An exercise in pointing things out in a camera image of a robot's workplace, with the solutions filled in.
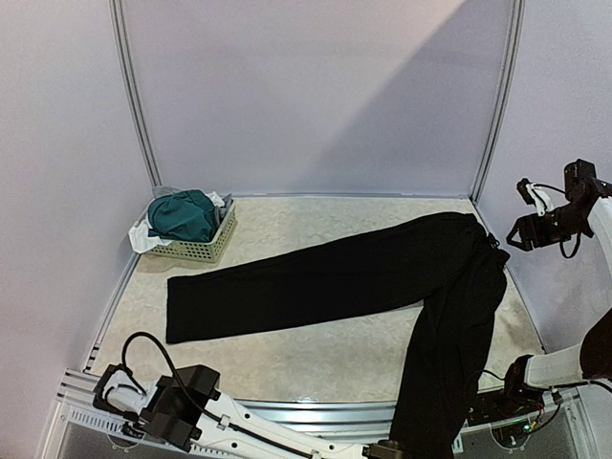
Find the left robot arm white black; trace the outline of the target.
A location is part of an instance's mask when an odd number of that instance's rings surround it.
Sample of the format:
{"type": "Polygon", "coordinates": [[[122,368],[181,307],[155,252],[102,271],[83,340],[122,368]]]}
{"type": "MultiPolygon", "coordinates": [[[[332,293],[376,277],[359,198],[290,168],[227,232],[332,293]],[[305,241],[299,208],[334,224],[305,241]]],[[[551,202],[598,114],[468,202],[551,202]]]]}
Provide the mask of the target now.
{"type": "Polygon", "coordinates": [[[161,377],[144,395],[124,379],[109,382],[106,401],[122,415],[138,412],[147,431],[190,451],[214,449],[241,458],[405,458],[390,441],[327,441],[259,417],[220,391],[219,374],[184,368],[161,377]]]}

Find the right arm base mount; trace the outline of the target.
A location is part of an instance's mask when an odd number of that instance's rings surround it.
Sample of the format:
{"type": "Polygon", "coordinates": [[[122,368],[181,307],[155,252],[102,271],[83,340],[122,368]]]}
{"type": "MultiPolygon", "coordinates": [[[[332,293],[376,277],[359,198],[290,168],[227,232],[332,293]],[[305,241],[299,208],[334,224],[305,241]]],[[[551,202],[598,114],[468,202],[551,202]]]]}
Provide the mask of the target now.
{"type": "Polygon", "coordinates": [[[540,432],[552,423],[560,412],[563,398],[557,390],[550,389],[555,411],[545,418],[544,393],[547,389],[534,388],[524,380],[527,375],[527,363],[533,355],[521,356],[513,362],[504,377],[489,369],[470,376],[469,384],[478,383],[483,375],[489,375],[503,382],[499,389],[478,392],[469,404],[466,419],[467,426],[481,426],[524,416],[521,426],[501,426],[492,429],[492,437],[499,446],[508,447],[515,438],[526,441],[530,436],[540,432]]]}

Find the black trousers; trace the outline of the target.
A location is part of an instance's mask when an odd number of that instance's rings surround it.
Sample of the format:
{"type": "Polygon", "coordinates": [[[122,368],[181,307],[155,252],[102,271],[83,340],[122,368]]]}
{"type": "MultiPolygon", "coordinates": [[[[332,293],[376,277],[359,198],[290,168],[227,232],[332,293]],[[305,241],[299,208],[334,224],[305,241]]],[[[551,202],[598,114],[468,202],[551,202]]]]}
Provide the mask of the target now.
{"type": "Polygon", "coordinates": [[[167,282],[165,340],[222,339],[421,303],[390,429],[412,458],[449,458],[477,393],[509,255],[472,214],[440,212],[167,282]]]}

